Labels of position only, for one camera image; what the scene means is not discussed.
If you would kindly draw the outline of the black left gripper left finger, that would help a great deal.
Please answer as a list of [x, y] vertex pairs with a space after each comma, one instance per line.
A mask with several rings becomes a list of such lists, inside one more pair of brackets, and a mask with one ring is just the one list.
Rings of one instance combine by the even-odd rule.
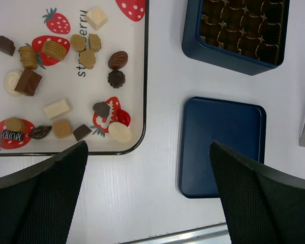
[[87, 158], [80, 141], [0, 177], [0, 243], [66, 243]]

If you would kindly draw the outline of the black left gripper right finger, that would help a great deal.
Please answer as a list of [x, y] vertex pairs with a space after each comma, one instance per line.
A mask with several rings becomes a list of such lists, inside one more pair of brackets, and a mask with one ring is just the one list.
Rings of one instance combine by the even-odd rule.
[[216, 141], [209, 158], [232, 243], [305, 243], [305, 179]]

